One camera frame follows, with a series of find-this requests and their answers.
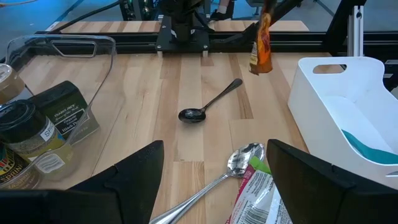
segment spice jar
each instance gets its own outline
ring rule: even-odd
[[[0,143],[0,189],[34,189],[40,174],[15,152]]]
[[[14,69],[9,65],[0,63],[0,104],[26,100],[32,95]]]
[[[54,124],[36,110],[35,105],[29,100],[17,100],[2,105],[0,140],[28,162],[65,143]],[[41,158],[36,167],[48,174],[63,167],[72,155],[69,147],[63,147]]]

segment white plastic bin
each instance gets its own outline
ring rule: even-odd
[[[346,70],[316,74],[319,65],[346,65]],[[398,189],[398,164],[366,159],[341,131],[398,154],[398,100],[384,88],[383,75],[383,63],[369,57],[303,58],[288,104],[310,154]]]

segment wooden table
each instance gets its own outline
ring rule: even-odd
[[[211,26],[216,30],[238,31],[252,22],[219,21]],[[50,29],[61,24],[54,24]],[[300,21],[281,21],[271,28],[308,30]],[[159,30],[158,22],[78,22],[65,32],[155,30]],[[200,54],[164,55],[163,58],[155,54],[118,55],[108,83],[103,86],[109,95],[97,96],[102,107],[93,104],[100,125],[108,123],[109,127],[101,133],[103,136],[91,142],[98,143],[103,150],[98,154],[99,161],[87,162],[85,168],[79,169],[87,169],[87,176],[95,175],[153,140],[163,140],[164,171],[152,212],[152,217],[156,217],[224,173],[231,153],[245,144],[266,143],[276,138],[307,151],[287,99],[298,60],[326,56],[324,53],[276,53],[272,55],[273,71],[257,76],[249,72],[249,53],[209,54],[208,58],[201,58]],[[71,80],[89,100],[98,84],[95,78],[88,81],[87,75],[96,73],[100,77],[101,67],[95,58],[91,64],[84,65],[81,60],[63,62],[39,57],[33,59],[21,76],[34,93],[62,80]],[[209,108],[205,122],[189,125],[177,119],[180,110],[201,108],[234,78],[243,79],[244,84]],[[124,95],[125,99],[119,101],[111,97],[114,93]],[[113,118],[101,115],[114,108],[120,110]],[[179,223],[224,223],[231,214],[240,181],[225,180],[199,200]],[[73,184],[74,181],[68,180],[58,187]]]

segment bin handle cutout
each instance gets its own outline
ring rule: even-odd
[[[90,40],[51,40],[51,46],[62,56],[62,57],[81,57],[81,58],[93,58],[97,52],[97,43]],[[93,53],[88,55],[68,55],[64,54],[55,44],[91,44],[94,46]]]
[[[341,74],[346,70],[346,68],[346,64],[317,65],[313,68],[312,73],[316,75]]]

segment chip bag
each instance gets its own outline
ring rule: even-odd
[[[271,26],[271,15],[274,12],[275,5],[276,0],[264,0],[256,41],[253,43],[250,56],[249,70],[255,75],[272,70],[269,27]]]
[[[269,168],[253,157],[226,224],[293,224]]]

